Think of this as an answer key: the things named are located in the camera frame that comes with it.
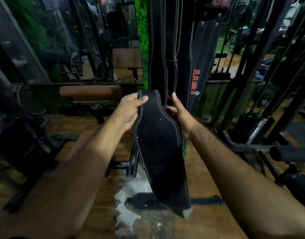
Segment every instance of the white paint stain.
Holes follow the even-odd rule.
[[[139,165],[136,178],[123,177],[124,186],[115,194],[115,199],[120,200],[120,204],[117,206],[117,210],[120,213],[117,217],[116,226],[123,222],[124,227],[115,231],[115,234],[119,237],[129,237],[133,235],[133,225],[135,220],[140,219],[141,216],[130,211],[125,206],[127,197],[133,197],[137,193],[152,192],[148,178],[145,171]]]

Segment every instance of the forearm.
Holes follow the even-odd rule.
[[[201,124],[191,141],[250,238],[305,238],[305,207],[240,159]]]
[[[26,199],[30,204],[24,204],[15,214],[6,238],[63,239],[77,233],[122,135],[123,129],[114,119],[108,120],[81,152],[57,169],[38,198]]]

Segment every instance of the brown padded roller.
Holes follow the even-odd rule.
[[[75,101],[116,101],[122,98],[123,89],[120,85],[71,85],[61,86],[59,93]]]

